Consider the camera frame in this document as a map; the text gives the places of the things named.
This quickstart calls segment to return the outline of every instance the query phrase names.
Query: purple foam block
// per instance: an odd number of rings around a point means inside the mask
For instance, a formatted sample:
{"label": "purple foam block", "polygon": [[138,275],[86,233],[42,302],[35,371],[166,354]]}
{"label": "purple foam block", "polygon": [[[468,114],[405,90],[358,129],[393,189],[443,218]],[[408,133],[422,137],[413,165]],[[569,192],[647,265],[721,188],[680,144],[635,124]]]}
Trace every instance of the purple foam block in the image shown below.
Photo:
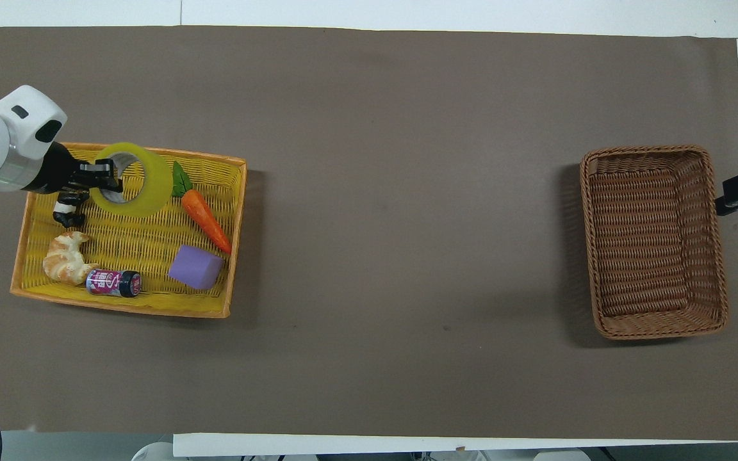
{"label": "purple foam block", "polygon": [[224,260],[212,253],[181,245],[167,275],[194,289],[210,289],[215,285],[223,265]]}

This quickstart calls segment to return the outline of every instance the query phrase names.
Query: can lid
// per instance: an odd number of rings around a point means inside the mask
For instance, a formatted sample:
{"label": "can lid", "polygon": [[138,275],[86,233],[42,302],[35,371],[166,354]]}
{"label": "can lid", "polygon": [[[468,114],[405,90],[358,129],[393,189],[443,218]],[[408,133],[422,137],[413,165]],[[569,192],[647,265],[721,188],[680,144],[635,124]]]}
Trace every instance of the can lid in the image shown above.
{"label": "can lid", "polygon": [[125,298],[138,296],[141,292],[141,274],[136,271],[122,271],[118,291]]}

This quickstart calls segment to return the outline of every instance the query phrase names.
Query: brown paper backdrop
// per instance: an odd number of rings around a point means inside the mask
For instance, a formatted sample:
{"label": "brown paper backdrop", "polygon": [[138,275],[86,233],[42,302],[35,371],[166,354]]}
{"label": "brown paper backdrop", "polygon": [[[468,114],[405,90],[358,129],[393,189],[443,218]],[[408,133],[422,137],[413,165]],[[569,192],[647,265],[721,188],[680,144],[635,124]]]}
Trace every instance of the brown paper backdrop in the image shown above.
{"label": "brown paper backdrop", "polygon": [[252,170],[232,316],[8,294],[6,429],[738,439],[730,326],[618,344],[589,317],[576,164],[699,143],[738,173],[735,41],[270,28],[0,29],[60,139],[237,155]]}

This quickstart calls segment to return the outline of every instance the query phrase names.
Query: yellow woven tray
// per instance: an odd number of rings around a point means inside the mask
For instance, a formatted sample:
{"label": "yellow woven tray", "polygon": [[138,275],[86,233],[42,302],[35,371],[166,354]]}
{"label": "yellow woven tray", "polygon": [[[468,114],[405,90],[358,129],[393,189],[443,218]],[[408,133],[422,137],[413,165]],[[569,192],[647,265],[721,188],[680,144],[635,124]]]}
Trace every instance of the yellow woven tray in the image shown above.
{"label": "yellow woven tray", "polygon": [[[93,161],[105,144],[65,143],[75,158]],[[21,225],[11,293],[36,300],[125,312],[179,317],[226,318],[232,300],[235,259],[238,255],[247,164],[241,158],[172,149],[146,148],[161,155],[172,167],[177,160],[202,193],[232,244],[232,254],[219,251],[181,207],[179,198],[149,218],[126,218],[107,213],[88,200],[79,210],[87,216],[79,230],[91,240],[81,246],[86,263],[102,268],[138,271],[142,291],[135,298],[91,295],[84,286],[70,286],[44,274],[42,260],[51,240],[65,231],[53,221],[56,194],[28,193]],[[143,172],[138,163],[124,175],[125,195],[141,188]],[[193,245],[223,257],[226,264],[208,291],[192,289],[167,276],[181,245]]]}

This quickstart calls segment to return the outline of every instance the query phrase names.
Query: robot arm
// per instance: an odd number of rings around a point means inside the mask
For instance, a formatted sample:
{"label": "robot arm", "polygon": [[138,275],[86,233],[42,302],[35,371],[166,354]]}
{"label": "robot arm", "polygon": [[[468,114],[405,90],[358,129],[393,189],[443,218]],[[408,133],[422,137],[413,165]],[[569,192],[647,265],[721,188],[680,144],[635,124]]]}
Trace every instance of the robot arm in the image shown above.
{"label": "robot arm", "polygon": [[[121,192],[112,161],[90,165],[74,159],[53,140],[67,122],[67,115],[36,88],[23,85],[0,99],[0,190],[37,193],[64,191],[65,200],[84,200],[91,187]],[[69,207],[56,221],[81,225]]]}

